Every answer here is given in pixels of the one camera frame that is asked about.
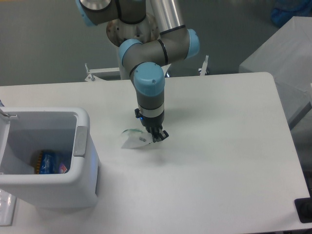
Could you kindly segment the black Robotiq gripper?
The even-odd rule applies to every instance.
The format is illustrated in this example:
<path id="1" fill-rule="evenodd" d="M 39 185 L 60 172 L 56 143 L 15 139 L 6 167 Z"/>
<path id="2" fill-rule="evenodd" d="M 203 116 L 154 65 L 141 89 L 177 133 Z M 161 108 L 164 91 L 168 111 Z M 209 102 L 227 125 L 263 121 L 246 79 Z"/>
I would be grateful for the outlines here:
<path id="1" fill-rule="evenodd" d="M 136 108 L 135 117 L 140 119 L 141 124 L 146 128 L 147 132 L 152 133 L 153 143 L 163 141 L 169 136 L 162 127 L 164 112 L 157 117 L 146 117 L 139 112 L 138 108 Z"/>

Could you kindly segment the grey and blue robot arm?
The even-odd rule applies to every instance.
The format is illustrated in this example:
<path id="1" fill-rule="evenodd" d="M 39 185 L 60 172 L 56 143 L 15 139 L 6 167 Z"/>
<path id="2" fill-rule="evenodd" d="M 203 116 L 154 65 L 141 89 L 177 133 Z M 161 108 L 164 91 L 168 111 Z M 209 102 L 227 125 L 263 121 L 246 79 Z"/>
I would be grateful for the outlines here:
<path id="1" fill-rule="evenodd" d="M 78 10 L 89 26 L 112 23 L 120 63 L 136 91 L 140 119 L 153 142 L 163 141 L 165 75 L 163 66 L 195 56 L 200 49 L 196 32 L 188 29 L 176 0 L 151 1 L 155 24 L 143 0 L 78 0 Z"/>

